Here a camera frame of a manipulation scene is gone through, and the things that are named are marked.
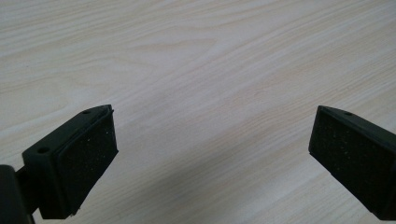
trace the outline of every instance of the beige wooden surface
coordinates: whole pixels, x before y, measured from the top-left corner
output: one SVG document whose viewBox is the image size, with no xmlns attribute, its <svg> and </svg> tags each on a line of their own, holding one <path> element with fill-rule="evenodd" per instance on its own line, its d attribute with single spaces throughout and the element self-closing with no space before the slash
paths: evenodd
<svg viewBox="0 0 396 224">
<path fill-rule="evenodd" d="M 120 153 L 37 223 L 385 223 L 308 155 L 318 105 L 396 133 L 396 1 L 0 2 L 0 163 L 112 104 Z"/>
</svg>

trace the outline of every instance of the light wood surface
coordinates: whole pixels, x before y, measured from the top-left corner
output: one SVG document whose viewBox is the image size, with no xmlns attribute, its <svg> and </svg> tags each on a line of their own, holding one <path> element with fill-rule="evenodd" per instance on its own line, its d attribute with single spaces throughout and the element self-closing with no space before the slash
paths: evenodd
<svg viewBox="0 0 396 224">
<path fill-rule="evenodd" d="M 96 105 L 119 155 L 37 223 L 387 223 L 308 155 L 318 105 L 396 133 L 396 1 L 0 2 L 0 163 Z"/>
</svg>

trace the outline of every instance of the wood grain pattern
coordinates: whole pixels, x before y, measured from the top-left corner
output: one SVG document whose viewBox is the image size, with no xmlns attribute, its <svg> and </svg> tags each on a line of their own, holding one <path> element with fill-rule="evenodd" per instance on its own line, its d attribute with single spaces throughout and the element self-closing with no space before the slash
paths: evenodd
<svg viewBox="0 0 396 224">
<path fill-rule="evenodd" d="M 120 154 L 75 217 L 387 223 L 308 155 L 318 105 L 396 133 L 396 2 L 0 2 L 0 163 L 112 104 Z"/>
</svg>

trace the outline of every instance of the black plastic part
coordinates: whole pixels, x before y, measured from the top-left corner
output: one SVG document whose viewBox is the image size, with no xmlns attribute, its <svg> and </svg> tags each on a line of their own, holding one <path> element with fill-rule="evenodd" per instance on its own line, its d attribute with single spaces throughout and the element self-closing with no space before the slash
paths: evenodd
<svg viewBox="0 0 396 224">
<path fill-rule="evenodd" d="M 24 207 L 14 169 L 7 165 L 0 165 L 0 223 L 34 223 Z"/>
<path fill-rule="evenodd" d="M 111 105 L 85 110 L 22 153 L 45 219 L 74 215 L 118 153 Z"/>
<path fill-rule="evenodd" d="M 396 220 L 396 135 L 319 106 L 310 154 L 379 219 Z"/>
</svg>

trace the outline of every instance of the screw hole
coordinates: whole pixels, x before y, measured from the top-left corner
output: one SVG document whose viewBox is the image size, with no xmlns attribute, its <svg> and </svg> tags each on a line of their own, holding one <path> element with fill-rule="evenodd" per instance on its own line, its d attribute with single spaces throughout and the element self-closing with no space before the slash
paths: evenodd
<svg viewBox="0 0 396 224">
<path fill-rule="evenodd" d="M 50 151 L 50 149 L 47 148 L 47 147 L 41 147 L 41 148 L 39 148 L 39 149 L 37 150 L 37 152 L 40 153 L 40 154 L 44 154 L 44 153 L 46 153 L 46 152 L 48 152 L 48 151 Z"/>
</svg>

